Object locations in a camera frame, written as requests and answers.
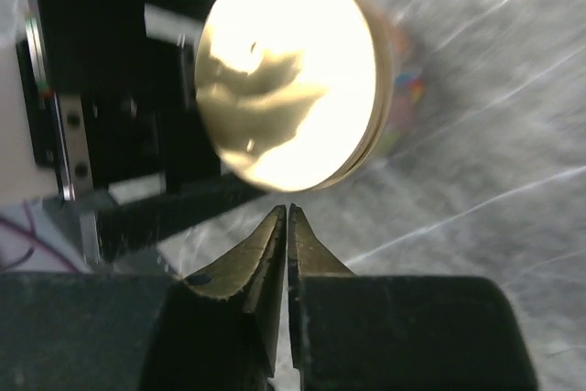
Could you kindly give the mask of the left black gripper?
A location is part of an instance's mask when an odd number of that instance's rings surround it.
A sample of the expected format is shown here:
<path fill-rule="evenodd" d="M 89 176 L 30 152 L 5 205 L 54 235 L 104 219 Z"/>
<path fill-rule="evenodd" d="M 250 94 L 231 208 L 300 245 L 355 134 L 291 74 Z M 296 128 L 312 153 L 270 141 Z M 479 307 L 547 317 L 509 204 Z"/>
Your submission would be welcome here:
<path fill-rule="evenodd" d="M 195 106 L 194 46 L 147 34 L 148 5 L 202 21 L 215 0 L 28 0 L 16 46 L 49 212 L 111 263 L 259 198 L 221 171 Z"/>

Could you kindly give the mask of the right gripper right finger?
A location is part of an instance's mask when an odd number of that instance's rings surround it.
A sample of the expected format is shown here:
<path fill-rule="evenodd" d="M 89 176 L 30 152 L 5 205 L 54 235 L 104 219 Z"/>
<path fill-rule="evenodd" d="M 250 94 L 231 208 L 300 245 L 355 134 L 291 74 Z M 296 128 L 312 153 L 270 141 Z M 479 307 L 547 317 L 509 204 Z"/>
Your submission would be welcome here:
<path fill-rule="evenodd" d="M 288 313 L 305 390 L 535 390 L 512 306 L 490 279 L 358 276 L 288 213 Z"/>

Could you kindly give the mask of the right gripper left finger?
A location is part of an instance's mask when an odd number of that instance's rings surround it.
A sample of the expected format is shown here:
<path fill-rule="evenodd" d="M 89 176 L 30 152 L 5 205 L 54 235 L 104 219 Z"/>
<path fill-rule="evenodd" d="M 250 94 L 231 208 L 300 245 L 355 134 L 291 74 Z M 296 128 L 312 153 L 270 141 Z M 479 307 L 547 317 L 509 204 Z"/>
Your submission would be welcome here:
<path fill-rule="evenodd" d="M 4 390 L 267 390 L 286 214 L 187 277 L 7 273 Z"/>

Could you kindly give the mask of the white gold jar lid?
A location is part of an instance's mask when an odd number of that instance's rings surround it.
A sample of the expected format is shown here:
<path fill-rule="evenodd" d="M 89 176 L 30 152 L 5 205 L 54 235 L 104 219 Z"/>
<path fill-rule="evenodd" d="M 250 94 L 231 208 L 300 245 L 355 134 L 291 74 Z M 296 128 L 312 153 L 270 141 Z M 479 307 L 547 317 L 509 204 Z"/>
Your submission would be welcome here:
<path fill-rule="evenodd" d="M 216 0 L 195 59 L 197 107 L 240 179 L 323 188 L 372 154 L 398 66 L 373 0 Z"/>

